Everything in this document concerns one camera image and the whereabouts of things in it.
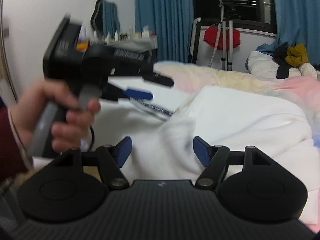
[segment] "gray handle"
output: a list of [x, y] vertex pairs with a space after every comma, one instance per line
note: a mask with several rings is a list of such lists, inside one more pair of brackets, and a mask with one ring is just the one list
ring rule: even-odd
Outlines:
[[[79, 94], [79, 105], [82, 110], [87, 109], [88, 102], [92, 98], [100, 98], [102, 95], [101, 89], [94, 85], [84, 85]], [[52, 149], [52, 134], [51, 127], [55, 121], [65, 121], [67, 109], [50, 101], [45, 106], [38, 123], [36, 125], [34, 135], [27, 156], [35, 157], [56, 157]]]

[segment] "red cloth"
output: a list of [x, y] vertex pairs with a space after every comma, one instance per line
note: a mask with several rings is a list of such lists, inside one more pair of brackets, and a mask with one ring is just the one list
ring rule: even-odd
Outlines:
[[[214, 26], [210, 26], [204, 32], [203, 40], [208, 43], [211, 47], [215, 46], [216, 39], [217, 39], [218, 29]], [[238, 47], [240, 45], [240, 32], [236, 29], [233, 29], [233, 47]], [[220, 39], [218, 42], [218, 50], [222, 50], [222, 29], [220, 34]], [[226, 32], [226, 51], [229, 50], [229, 30]]]
[[19, 148], [11, 131], [6, 108], [0, 109], [0, 184], [17, 173], [26, 172]]

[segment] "silver screw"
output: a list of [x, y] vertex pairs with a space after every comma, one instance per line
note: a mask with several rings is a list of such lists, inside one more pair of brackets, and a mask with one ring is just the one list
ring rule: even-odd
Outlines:
[[198, 184], [202, 187], [210, 187], [213, 184], [213, 180], [209, 178], [202, 178], [198, 180]]
[[114, 187], [122, 187], [126, 183], [127, 183], [127, 181], [125, 179], [122, 179], [122, 178], [116, 178], [116, 179], [113, 179], [111, 181], [111, 185], [114, 186]]

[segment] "blue curtain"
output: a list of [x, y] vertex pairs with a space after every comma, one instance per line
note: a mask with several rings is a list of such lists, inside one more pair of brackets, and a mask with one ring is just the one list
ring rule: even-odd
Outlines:
[[311, 64], [320, 63], [320, 0], [275, 0], [277, 40], [263, 44], [257, 51], [273, 53], [288, 42], [303, 43]]
[[114, 38], [115, 32], [120, 32], [120, 22], [118, 19], [118, 9], [115, 3], [102, 0], [102, 25], [103, 36], [107, 37], [110, 33], [111, 38]]
[[145, 25], [158, 37], [158, 61], [188, 61], [193, 0], [136, 0], [136, 31]]

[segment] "white wall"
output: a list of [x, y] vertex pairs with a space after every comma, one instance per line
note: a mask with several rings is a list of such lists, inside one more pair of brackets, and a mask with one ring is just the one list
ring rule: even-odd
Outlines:
[[[208, 27], [204, 26], [200, 32], [200, 42], [198, 49], [197, 65], [207, 66], [210, 63], [210, 59], [213, 53], [213, 48], [203, 41], [204, 31]], [[264, 43], [271, 44], [275, 39], [276, 35], [271, 33], [252, 33], [251, 30], [240, 30], [240, 42], [241, 45], [233, 49], [233, 71], [248, 72], [245, 68], [245, 62], [250, 52], [254, 51], [259, 45]], [[212, 64], [213, 68], [221, 69], [222, 51], [217, 51]]]
[[[109, 0], [118, 5], [122, 31], [135, 25], [135, 0]], [[90, 28], [96, 0], [4, 0], [9, 26], [5, 49], [17, 93], [43, 76], [42, 58], [65, 13]]]

